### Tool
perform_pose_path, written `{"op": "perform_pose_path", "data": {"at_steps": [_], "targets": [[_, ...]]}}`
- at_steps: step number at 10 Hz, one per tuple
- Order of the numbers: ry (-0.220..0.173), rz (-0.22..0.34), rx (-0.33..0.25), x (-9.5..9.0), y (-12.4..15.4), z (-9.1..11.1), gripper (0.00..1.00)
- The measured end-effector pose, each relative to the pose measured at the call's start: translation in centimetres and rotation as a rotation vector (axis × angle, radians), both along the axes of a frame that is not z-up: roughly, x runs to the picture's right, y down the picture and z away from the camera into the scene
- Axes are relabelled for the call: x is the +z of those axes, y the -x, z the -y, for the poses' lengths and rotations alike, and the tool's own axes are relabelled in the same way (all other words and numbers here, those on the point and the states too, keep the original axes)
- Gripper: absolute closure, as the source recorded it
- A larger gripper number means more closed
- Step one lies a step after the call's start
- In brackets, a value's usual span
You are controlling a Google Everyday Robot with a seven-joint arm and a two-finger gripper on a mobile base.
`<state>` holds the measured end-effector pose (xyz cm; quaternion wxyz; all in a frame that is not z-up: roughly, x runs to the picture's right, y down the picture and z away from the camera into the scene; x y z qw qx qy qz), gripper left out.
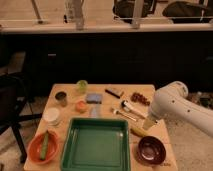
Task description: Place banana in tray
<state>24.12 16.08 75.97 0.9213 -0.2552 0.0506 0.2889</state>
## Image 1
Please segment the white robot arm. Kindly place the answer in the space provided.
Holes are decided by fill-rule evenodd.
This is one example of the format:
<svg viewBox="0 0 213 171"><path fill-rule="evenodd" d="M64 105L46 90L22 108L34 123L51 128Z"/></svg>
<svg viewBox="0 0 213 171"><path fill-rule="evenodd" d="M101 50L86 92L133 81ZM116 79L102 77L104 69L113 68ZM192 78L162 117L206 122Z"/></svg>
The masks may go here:
<svg viewBox="0 0 213 171"><path fill-rule="evenodd" d="M148 130L166 114L174 114L213 137L213 110L188 101L187 96L188 88L180 81L157 89L148 108L143 128Z"/></svg>

